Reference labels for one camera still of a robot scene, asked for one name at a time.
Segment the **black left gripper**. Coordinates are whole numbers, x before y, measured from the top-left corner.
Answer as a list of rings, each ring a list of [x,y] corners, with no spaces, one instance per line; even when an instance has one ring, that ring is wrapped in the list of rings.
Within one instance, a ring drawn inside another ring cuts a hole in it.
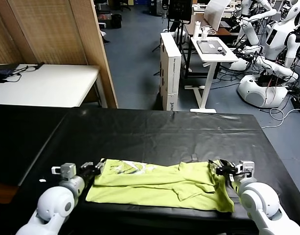
[[[92,178],[101,174],[106,159],[102,158],[95,166],[93,162],[86,162],[80,166],[80,177],[85,183],[89,183]]]

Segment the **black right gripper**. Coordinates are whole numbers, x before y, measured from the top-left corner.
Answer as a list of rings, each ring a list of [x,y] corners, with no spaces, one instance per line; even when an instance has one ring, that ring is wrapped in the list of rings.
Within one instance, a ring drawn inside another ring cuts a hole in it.
[[[208,168],[212,174],[222,175],[228,181],[234,182],[234,176],[238,173],[235,163],[227,160],[208,160]]]

